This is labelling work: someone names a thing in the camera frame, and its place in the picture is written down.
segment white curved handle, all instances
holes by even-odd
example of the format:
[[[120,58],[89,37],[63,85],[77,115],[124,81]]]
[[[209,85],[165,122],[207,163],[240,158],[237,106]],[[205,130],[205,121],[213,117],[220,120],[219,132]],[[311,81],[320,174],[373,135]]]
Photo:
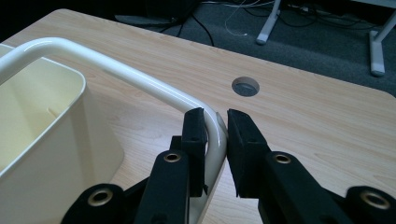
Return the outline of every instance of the white curved handle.
[[[205,126],[209,139],[205,156],[205,183],[209,188],[207,196],[203,195],[201,198],[191,198],[190,200],[190,223],[201,222],[208,203],[213,196],[213,189],[216,186],[226,154],[226,131],[221,116],[200,100],[157,78],[92,49],[58,37],[32,40],[0,58],[0,85],[29,63],[50,54],[62,54],[72,61],[83,61],[99,67],[110,75],[122,79],[183,113],[196,107],[202,107],[205,110]]]

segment desk grommet hole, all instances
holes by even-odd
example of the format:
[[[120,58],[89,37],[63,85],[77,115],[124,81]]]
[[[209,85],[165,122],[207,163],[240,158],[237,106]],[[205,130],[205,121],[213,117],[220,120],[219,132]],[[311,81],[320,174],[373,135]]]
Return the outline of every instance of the desk grommet hole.
[[[254,96],[260,90],[259,83],[251,77],[238,77],[233,81],[233,91],[240,96]]]

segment gray carpet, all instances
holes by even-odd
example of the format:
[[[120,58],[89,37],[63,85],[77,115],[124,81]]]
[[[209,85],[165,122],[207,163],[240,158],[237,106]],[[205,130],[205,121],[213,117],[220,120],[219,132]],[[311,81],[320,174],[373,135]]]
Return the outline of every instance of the gray carpet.
[[[295,11],[281,10],[281,20],[277,21],[269,40],[265,45],[259,46],[256,37],[266,18],[258,15],[268,15],[268,10],[249,8],[248,11],[253,16],[242,8],[236,10],[235,7],[224,5],[200,4],[193,16],[205,26],[217,48],[386,91],[396,96],[395,29],[383,41],[386,74],[374,77],[370,73],[368,33],[370,30],[379,30],[380,26],[363,29],[372,27],[373,24],[362,21],[347,28],[338,28],[317,21],[306,27],[293,27],[290,25],[312,22]],[[344,15],[340,19],[327,20],[350,24],[350,21],[345,20],[356,20],[352,17],[353,15]],[[156,32],[163,30],[153,27],[147,29]],[[208,34],[193,17],[189,17],[182,27],[173,26],[163,32],[211,45]]]

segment wooden desk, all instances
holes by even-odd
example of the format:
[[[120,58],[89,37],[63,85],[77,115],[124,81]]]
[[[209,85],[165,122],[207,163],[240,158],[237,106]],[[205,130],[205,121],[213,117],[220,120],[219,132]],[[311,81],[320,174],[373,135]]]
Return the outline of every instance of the wooden desk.
[[[168,35],[58,10],[4,44],[60,36],[102,52],[189,93],[219,111],[248,113],[272,150],[296,156],[322,187],[342,196],[368,185],[396,197],[396,100],[382,91],[250,58]],[[50,57],[82,72],[125,150],[112,182],[123,188],[149,175],[157,154],[181,134],[174,108],[86,64]],[[253,97],[231,85],[260,84]],[[235,198],[228,164],[204,223],[261,223],[256,200]]]

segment metal leg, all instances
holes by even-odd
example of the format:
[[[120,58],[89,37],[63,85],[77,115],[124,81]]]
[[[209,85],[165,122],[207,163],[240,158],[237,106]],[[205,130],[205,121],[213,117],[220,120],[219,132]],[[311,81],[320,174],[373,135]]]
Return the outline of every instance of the metal leg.
[[[274,7],[271,11],[270,16],[268,17],[267,21],[265,22],[262,30],[260,31],[259,36],[256,39],[256,43],[259,45],[264,45],[267,42],[269,35],[271,34],[272,29],[277,20],[277,15],[280,13],[279,5],[281,0],[275,0]]]
[[[382,40],[387,36],[391,29],[396,25],[396,10],[385,23],[380,31],[370,32],[370,58],[371,72],[376,77],[385,75],[384,55],[382,52]]]

